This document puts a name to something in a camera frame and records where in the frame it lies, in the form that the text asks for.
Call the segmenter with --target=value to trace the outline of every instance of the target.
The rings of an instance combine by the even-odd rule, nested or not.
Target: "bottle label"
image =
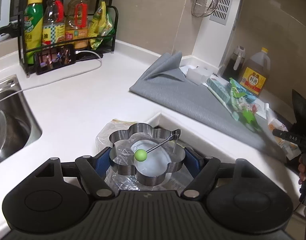
[[[50,45],[52,43],[65,40],[66,26],[61,25],[47,25],[43,26],[42,43],[43,45]]]
[[[78,30],[66,30],[66,41],[72,41],[75,39],[87,37],[87,29],[78,29]],[[74,47],[76,49],[85,48],[88,44],[86,41],[76,41],[74,42]]]
[[[261,74],[247,67],[245,69],[240,84],[245,88],[247,88],[249,91],[258,95],[261,92],[265,81],[266,81],[265,77],[263,77]]]
[[[43,14],[31,15],[28,9],[24,15],[24,39],[26,41],[26,49],[34,49],[41,46],[41,33]],[[36,51],[31,51],[26,54],[28,64],[33,64],[33,56]]]

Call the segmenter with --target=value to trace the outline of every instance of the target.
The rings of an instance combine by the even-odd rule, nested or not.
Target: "metal screw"
[[[199,195],[200,195],[200,193],[195,189],[188,189],[188,190],[184,191],[184,196],[185,197],[196,198]]]
[[[109,190],[109,189],[106,189],[106,188],[103,188],[103,189],[99,189],[96,194],[99,196],[99,197],[108,197],[108,196],[111,196],[112,195],[112,191]]]
[[[7,82],[7,85],[13,85],[14,84],[14,80],[9,80],[8,82]]]

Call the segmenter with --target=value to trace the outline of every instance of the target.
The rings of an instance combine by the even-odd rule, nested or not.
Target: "green packaging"
[[[43,26],[43,6],[42,0],[28,0],[28,6],[24,11],[24,39],[26,49],[34,49],[41,46]],[[33,64],[34,53],[38,50],[26,54],[28,64]]]

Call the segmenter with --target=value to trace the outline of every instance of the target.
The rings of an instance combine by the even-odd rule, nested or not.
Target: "green ball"
[[[138,150],[135,151],[134,158],[138,162],[145,161],[147,157],[148,157],[148,153],[145,150],[138,149]]]

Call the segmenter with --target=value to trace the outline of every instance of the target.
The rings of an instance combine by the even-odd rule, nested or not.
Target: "ventilation grille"
[[[232,0],[219,0],[219,4],[214,13],[210,16],[210,20],[226,25],[231,5]]]

